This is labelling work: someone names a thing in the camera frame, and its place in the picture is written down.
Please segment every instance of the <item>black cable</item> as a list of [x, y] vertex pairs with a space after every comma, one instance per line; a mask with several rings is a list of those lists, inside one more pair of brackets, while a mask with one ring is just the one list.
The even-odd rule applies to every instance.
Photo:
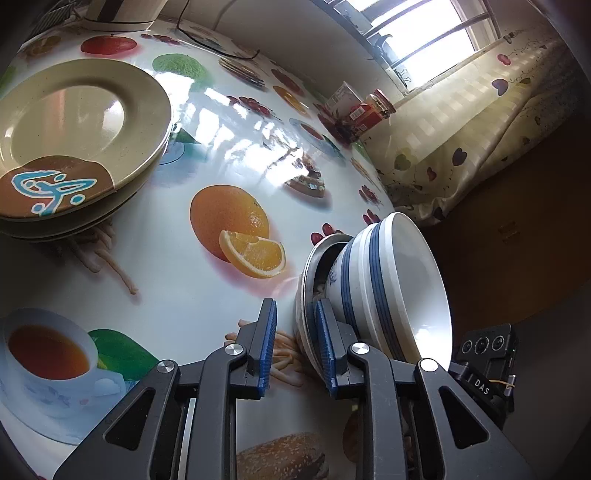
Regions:
[[228, 58], [231, 58], [231, 59], [237, 59], [237, 60], [252, 60], [252, 59], [254, 59], [254, 58], [255, 58], [255, 57], [256, 57], [256, 56], [257, 56], [257, 55], [258, 55], [258, 54], [261, 52], [261, 49], [259, 48], [259, 49], [256, 51], [256, 53], [255, 53], [255, 54], [254, 54], [252, 57], [240, 57], [240, 56], [238, 56], [238, 55], [230, 55], [229, 53], [222, 52], [222, 51], [220, 51], [220, 50], [218, 50], [218, 49], [216, 49], [216, 48], [210, 47], [209, 45], [206, 45], [205, 43], [202, 43], [202, 42], [200, 42], [200, 41], [199, 41], [199, 40], [197, 40], [195, 37], [193, 37], [193, 36], [192, 36], [190, 33], [188, 33], [188, 32], [186, 32], [186, 31], [184, 31], [184, 30], [183, 30], [183, 29], [180, 27], [180, 24], [181, 24], [181, 19], [183, 18], [183, 14], [184, 14], [185, 10], [187, 9], [187, 7], [189, 6], [189, 3], [190, 3], [190, 2], [191, 2], [191, 0], [187, 0], [187, 3], [185, 4], [185, 6], [184, 6], [183, 10], [181, 11], [181, 14], [178, 16], [178, 20], [177, 20], [177, 27], [176, 27], [176, 28], [177, 28], [177, 30], [179, 30], [179, 31], [183, 32], [183, 33], [184, 33], [186, 36], [188, 36], [188, 37], [189, 37], [191, 40], [193, 40], [195, 43], [197, 43], [198, 45], [201, 45], [201, 46], [202, 46], [202, 47], [204, 47], [204, 48], [207, 48], [207, 49], [209, 49], [209, 50], [212, 50], [212, 51], [214, 51], [214, 52], [215, 52], [215, 53], [217, 53], [218, 55], [223, 55], [224, 57], [228, 57]]

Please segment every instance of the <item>plate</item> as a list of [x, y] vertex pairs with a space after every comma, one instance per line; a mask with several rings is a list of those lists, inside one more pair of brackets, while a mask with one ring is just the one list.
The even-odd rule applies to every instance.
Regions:
[[[161, 152], [165, 148], [166, 145], [157, 155], [157, 159], [160, 158]], [[158, 166], [157, 159], [120, 190], [82, 210], [55, 218], [51, 217], [43, 222], [11, 222], [10, 220], [0, 219], [0, 232], [14, 238], [40, 242], [57, 240], [86, 230], [115, 213], [120, 206], [135, 195]]]
[[254, 77], [250, 77], [250, 76], [240, 72], [239, 70], [234, 70], [231, 68], [227, 68], [226, 70], [229, 73], [231, 73], [232, 75], [234, 75], [235, 77], [239, 78], [240, 80], [243, 80], [244, 82], [252, 83], [253, 85], [257, 85], [260, 88], [265, 87], [265, 82], [263, 82], [261, 80], [257, 80]]
[[297, 339], [320, 378], [324, 378], [324, 375], [318, 345], [314, 303], [319, 298], [324, 298], [323, 290], [330, 268], [340, 251], [352, 239], [353, 237], [350, 235], [334, 233], [318, 242], [306, 260], [297, 287], [295, 298]]
[[283, 98], [287, 103], [289, 103], [289, 105], [291, 105], [293, 108], [295, 108], [299, 113], [301, 113], [302, 115], [305, 115], [305, 116], [309, 116], [308, 115], [308, 107], [306, 107], [306, 105], [304, 105], [296, 97], [294, 97], [292, 93], [288, 92], [283, 87], [280, 87], [278, 85], [273, 86], [273, 90], [275, 90], [277, 92], [277, 95], [279, 95], [281, 98]]
[[47, 219], [119, 190], [154, 161], [171, 115], [160, 84], [121, 61], [36, 73], [0, 101], [0, 217]]
[[310, 145], [316, 147], [322, 153], [331, 157], [342, 156], [338, 147], [332, 143], [325, 135], [319, 133], [313, 126], [308, 125], [297, 118], [290, 118], [290, 123], [295, 127], [298, 134]]
[[254, 80], [258, 83], [261, 83], [263, 85], [265, 83], [257, 72], [255, 72], [253, 69], [251, 69], [251, 68], [247, 67], [246, 65], [243, 65], [242, 63], [239, 63], [235, 60], [221, 58], [221, 59], [219, 59], [219, 64], [222, 67], [224, 67], [226, 70], [230, 71], [231, 73], [241, 74], [242, 76], [244, 76], [248, 79], [252, 79], [252, 80]]

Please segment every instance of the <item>heart pattern curtain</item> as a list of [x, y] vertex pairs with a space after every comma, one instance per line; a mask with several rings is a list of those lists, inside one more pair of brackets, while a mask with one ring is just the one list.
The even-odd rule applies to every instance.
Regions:
[[581, 79], [553, 29], [517, 31], [411, 92], [362, 140], [397, 210], [431, 225], [552, 133]]

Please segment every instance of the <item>silver pivot screw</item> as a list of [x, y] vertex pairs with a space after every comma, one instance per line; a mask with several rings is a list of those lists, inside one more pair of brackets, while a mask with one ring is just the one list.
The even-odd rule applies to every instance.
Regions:
[[357, 342], [351, 345], [351, 350], [353, 350], [358, 355], [365, 355], [369, 352], [369, 345], [363, 342]]
[[439, 368], [439, 364], [432, 358], [423, 358], [418, 364], [425, 372], [434, 372]]
[[240, 355], [244, 351], [244, 348], [239, 343], [231, 343], [226, 347], [226, 353], [228, 355]]
[[156, 370], [158, 370], [161, 374], [167, 374], [174, 370], [174, 362], [172, 360], [162, 360], [158, 365], [156, 365]]

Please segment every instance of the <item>red apple print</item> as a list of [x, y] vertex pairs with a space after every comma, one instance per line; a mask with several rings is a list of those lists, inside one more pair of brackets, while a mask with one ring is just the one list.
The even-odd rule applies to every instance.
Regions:
[[332, 225], [329, 223], [325, 223], [322, 226], [322, 233], [324, 233], [326, 236], [332, 235], [335, 232], [335, 229], [332, 228]]
[[310, 236], [310, 240], [312, 240], [312, 245], [317, 244], [318, 242], [320, 242], [320, 240], [322, 240], [324, 237], [322, 236], [321, 233], [317, 233], [314, 232], [311, 236]]
[[510, 59], [510, 58], [509, 58], [507, 55], [500, 54], [500, 55], [497, 55], [497, 57], [496, 57], [496, 58], [498, 58], [498, 59], [499, 59], [499, 61], [500, 61], [500, 62], [501, 62], [503, 65], [507, 65], [507, 66], [511, 65], [511, 59]]
[[137, 42], [131, 38], [100, 35], [86, 40], [80, 45], [80, 49], [91, 55], [116, 55], [133, 50], [137, 46]]

